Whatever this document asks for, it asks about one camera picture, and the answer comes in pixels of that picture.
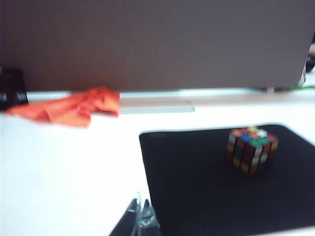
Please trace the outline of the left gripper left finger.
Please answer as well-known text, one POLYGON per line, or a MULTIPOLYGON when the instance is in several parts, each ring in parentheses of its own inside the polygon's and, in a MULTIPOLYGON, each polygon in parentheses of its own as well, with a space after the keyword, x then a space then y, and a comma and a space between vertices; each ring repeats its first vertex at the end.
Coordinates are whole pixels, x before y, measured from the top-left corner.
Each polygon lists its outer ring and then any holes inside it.
POLYGON ((138 217, 138 199, 133 198, 109 236, 135 236, 138 217))

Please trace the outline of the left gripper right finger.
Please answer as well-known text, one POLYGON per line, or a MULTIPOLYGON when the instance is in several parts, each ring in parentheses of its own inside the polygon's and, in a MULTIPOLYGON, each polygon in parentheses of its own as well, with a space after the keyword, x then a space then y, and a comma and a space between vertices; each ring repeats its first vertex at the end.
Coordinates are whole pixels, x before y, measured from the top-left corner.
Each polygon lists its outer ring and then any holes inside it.
POLYGON ((148 199, 145 200, 144 206, 140 215, 139 236, 159 236, 160 225, 157 220, 154 208, 148 199))

